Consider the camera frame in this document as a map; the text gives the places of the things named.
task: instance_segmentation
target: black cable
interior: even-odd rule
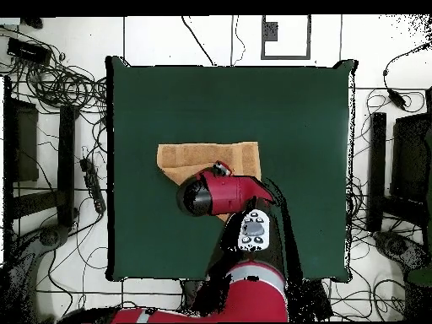
[[[233,44],[233,22],[234,22],[234,15],[232,15],[232,18],[231,18],[231,62],[230,62],[230,64],[231,64],[231,66],[235,66],[235,64],[238,62],[238,61],[241,61],[242,59],[243,59],[243,55],[245,54],[245,52],[246,52],[246,46],[245,46],[245,43],[241,40],[241,38],[237,35],[237,26],[238,26],[238,24],[239,24],[239,17],[240,17],[240,15],[237,15],[237,20],[235,21],[235,37],[237,37],[237,40],[238,41],[240,41],[241,42],[241,44],[243,45],[243,52],[241,53],[241,57],[239,58],[239,59],[237,59],[237,60],[235,60],[235,62],[234,62],[234,64],[233,64],[233,50],[234,50],[234,44]]]
[[[380,317],[380,319],[381,319],[382,321],[385,321],[385,319],[383,318],[383,316],[382,316],[382,314],[381,314],[381,312],[382,312],[383,310],[381,310],[380,307],[378,306],[378,300],[376,299],[376,297],[377,297],[376,289],[377,289],[381,284],[383,284],[383,283],[385,283],[385,282],[391,282],[391,283],[393,283],[393,284],[397,284],[399,287],[401,287],[401,288],[403,288],[403,289],[405,290],[405,286],[404,286],[403,284],[400,284],[398,281],[396,281],[396,280],[394,280],[394,279],[382,279],[381,281],[379,281],[379,282],[376,283],[376,285],[374,286],[374,289],[373,289],[373,291],[372,291],[372,296],[373,296],[373,300],[374,300],[374,305],[375,305],[376,313],[378,314],[378,316]],[[395,301],[398,302],[399,305],[402,303],[401,300],[397,300],[397,299],[395,299]],[[386,302],[384,302],[384,304],[386,305],[386,308],[387,308],[387,307],[391,307],[393,310],[397,311],[398,313],[401,313],[401,311],[400,311],[399,309],[396,309],[395,307],[386,304]]]
[[[72,296],[72,295],[71,295],[67,290],[65,290],[63,287],[61,287],[61,286],[59,286],[57,283],[55,283],[54,280],[53,280],[52,277],[51,277],[51,270],[52,270],[52,266],[54,265],[54,261],[56,260],[56,256],[57,256],[57,249],[54,250],[54,255],[53,255],[53,257],[52,257],[51,265],[50,265],[50,267],[48,268],[48,278],[50,279],[51,283],[52,283],[55,287],[57,287],[58,289],[60,289],[62,292],[66,293],[66,294],[70,297],[70,299],[71,299],[71,301],[70,301],[70,303],[69,303],[69,306],[67,307],[67,309],[65,310],[65,312],[64,312],[63,315],[62,315],[62,317],[64,317],[64,316],[68,313],[69,309],[70,309],[71,306],[72,306],[72,303],[73,303],[73,296]]]
[[[181,16],[181,21],[183,21],[183,24],[187,27],[187,29],[191,32],[193,38],[195,39],[195,41],[197,42],[197,44],[201,47],[202,52],[204,52],[204,54],[207,56],[208,60],[210,61],[210,63],[212,64],[212,66],[214,66],[214,63],[212,61],[212,59],[210,58],[210,56],[206,53],[206,51],[204,50],[203,45],[201,45],[201,43],[199,42],[198,38],[195,36],[195,34],[193,33],[191,27],[186,23],[185,21],[185,17]]]
[[[84,270],[83,270],[83,293],[82,293],[81,297],[79,298],[79,301],[78,301],[78,308],[85,308],[85,302],[86,302],[86,300],[87,300],[87,295],[84,293],[84,277],[85,277],[85,269],[87,268],[87,266],[93,267],[93,266],[89,265],[89,259],[92,257],[92,255],[93,255],[96,251],[98,251],[98,250],[101,249],[101,248],[108,249],[107,247],[96,247],[94,250],[91,251],[91,253],[89,254],[89,257],[87,258],[87,260],[84,261],[85,266],[84,266]]]
[[[422,50],[426,50],[426,49],[428,49],[428,48],[431,47],[431,46],[432,46],[432,42],[427,42],[427,43],[425,43],[425,44],[422,44],[422,45],[420,45],[420,46],[417,46],[417,47],[413,48],[413,49],[410,50],[410,51],[407,51],[407,52],[405,52],[405,53],[403,53],[403,54],[401,54],[401,55],[398,55],[398,56],[392,58],[392,59],[387,63],[386,68],[384,69],[384,71],[383,71],[383,73],[382,73],[382,77],[383,77],[383,79],[384,79],[384,85],[386,86],[386,89],[387,89],[387,90],[389,89],[388,86],[387,86],[387,82],[386,82],[386,76],[388,75],[388,67],[389,67],[393,62],[395,62],[395,61],[396,61],[398,58],[400,58],[400,57],[407,56],[407,55],[409,55],[410,53],[416,53],[416,52],[419,52],[419,51],[422,51]]]

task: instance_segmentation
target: floor tile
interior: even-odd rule
[[[79,195],[75,197],[77,206],[87,197],[82,192],[79,194],[81,197]],[[80,212],[78,229],[91,225],[98,217],[92,199],[83,202]],[[120,294],[121,284],[110,282],[105,278],[107,243],[108,230],[107,217],[105,216],[92,228],[69,237],[67,242],[57,250],[57,257],[51,270],[52,279],[57,284],[64,286],[65,289],[80,292],[83,291],[84,276],[84,291],[117,292]],[[38,288],[52,289],[52,284],[46,276],[52,259],[53,254],[48,253],[40,264]]]
[[[124,301],[131,301],[138,306],[159,308],[162,310],[176,310],[180,307],[180,295],[167,294],[124,294]]]
[[[358,87],[384,87],[382,73],[391,59],[432,40],[424,28],[416,30],[410,21],[407,15],[343,16],[342,58],[359,61]],[[431,65],[430,49],[400,57],[388,68],[387,85],[427,89],[432,86]]]
[[[332,67],[339,60],[340,19],[340,15],[312,15],[309,61],[274,61],[261,59],[262,16],[240,15],[238,22],[235,16],[238,38],[234,33],[233,62],[238,60],[236,66]],[[229,66],[231,16],[191,16],[190,19],[186,16],[185,21],[212,61]],[[133,66],[211,66],[180,16],[127,17],[125,49],[126,59]]]
[[[123,283],[124,292],[181,294],[179,280],[128,278]]]

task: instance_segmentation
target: wire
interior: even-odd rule
[[[240,39],[240,37],[237,35],[237,25],[238,25],[238,23],[239,23],[239,17],[240,17],[240,15],[237,15],[237,21],[235,22],[235,37],[237,37],[237,40],[240,41],[241,44],[243,45],[243,52],[241,53],[241,57],[240,57],[239,59],[235,60],[234,65],[231,64],[231,66],[235,66],[235,64],[236,64],[238,61],[241,61],[241,60],[243,59],[243,55],[244,55],[245,52],[246,52],[246,46],[245,46],[244,42],[243,42],[243,41]],[[233,48],[231,47],[231,61],[232,61],[232,51],[233,51]]]
[[[380,307],[378,306],[378,300],[376,299],[377,294],[376,294],[376,290],[378,289],[378,287],[385,283],[385,282],[391,282],[393,284],[398,285],[399,287],[403,288],[405,290],[405,286],[403,284],[400,284],[398,281],[395,281],[394,279],[382,279],[381,281],[379,281],[378,283],[376,283],[376,285],[374,286],[374,289],[372,291],[372,295],[373,295],[373,299],[374,299],[374,305],[375,305],[375,309],[376,309],[376,313],[378,314],[378,316],[380,317],[380,319],[382,321],[385,321],[385,319],[383,318],[381,312],[387,312],[387,310],[381,310]],[[385,303],[386,307],[391,307],[393,310],[397,311],[398,313],[403,315],[403,304],[402,304],[402,300],[396,299],[395,297],[391,297],[391,301],[392,303],[395,305],[395,302],[397,303],[397,307],[396,306],[390,306],[388,304]]]
[[[201,45],[201,43],[199,42],[198,38],[195,36],[195,34],[193,33],[191,27],[186,23],[185,21],[185,17],[181,16],[181,21],[183,21],[183,24],[187,27],[187,29],[191,32],[193,38],[195,39],[195,41],[197,42],[197,44],[201,47],[202,52],[204,52],[204,54],[207,56],[208,60],[210,61],[210,63],[212,64],[212,66],[214,66],[214,63],[212,61],[212,59],[210,58],[210,56],[206,53],[206,51],[204,50],[203,45]]]
[[[52,266],[54,265],[54,261],[56,260],[56,256],[57,256],[57,249],[54,250],[54,255],[53,255],[53,257],[52,257],[51,265],[50,265],[50,267],[48,268],[48,278],[50,279],[51,283],[52,283],[54,286],[56,286],[56,287],[57,287],[58,289],[60,289],[62,292],[66,293],[66,294],[70,297],[70,299],[71,299],[71,301],[70,301],[70,303],[69,303],[69,306],[67,307],[67,309],[64,311],[64,313],[63,313],[63,315],[62,315],[62,317],[64,317],[64,316],[68,313],[69,309],[70,309],[71,306],[72,306],[72,303],[73,303],[73,296],[72,296],[72,295],[71,295],[67,290],[65,290],[63,287],[61,287],[61,286],[59,286],[57,283],[55,283],[54,280],[52,279],[52,276],[51,276],[51,269],[52,269]]]
[[[419,51],[422,51],[422,50],[426,50],[426,49],[428,49],[428,48],[431,47],[431,46],[432,46],[432,42],[424,43],[424,44],[422,44],[422,45],[420,45],[420,46],[417,46],[417,47],[413,48],[412,50],[410,50],[410,51],[408,51],[408,52],[403,53],[402,55],[398,55],[398,56],[392,58],[392,59],[387,63],[387,65],[386,65],[386,69],[385,69],[385,70],[383,71],[383,73],[382,73],[382,77],[383,77],[383,79],[384,79],[384,85],[386,86],[387,90],[389,89],[388,86],[387,86],[387,82],[386,82],[386,76],[388,75],[388,67],[389,67],[393,62],[395,62],[398,58],[400,58],[400,57],[407,56],[407,55],[409,55],[410,53],[416,53],[416,52],[419,52]]]

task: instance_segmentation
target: cloth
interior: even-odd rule
[[[177,185],[218,160],[227,164],[233,175],[261,180],[257,142],[160,144],[156,155],[158,167]],[[218,217],[225,222],[229,215]]]

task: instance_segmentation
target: black stand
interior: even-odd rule
[[[20,237],[18,242],[8,242],[5,264],[0,271],[1,322],[39,323],[35,307],[35,286],[39,265],[47,252],[56,250],[67,241],[73,220],[77,216],[77,210],[73,205],[75,120],[78,116],[79,112],[71,106],[63,106],[60,109],[58,188],[49,192],[13,198],[14,219],[39,213],[48,208],[57,208],[58,224],[37,229],[32,232],[33,235],[27,234]],[[13,125],[10,123],[12,120],[10,116],[5,116],[5,128]],[[14,157],[9,154],[5,153],[5,159]]]

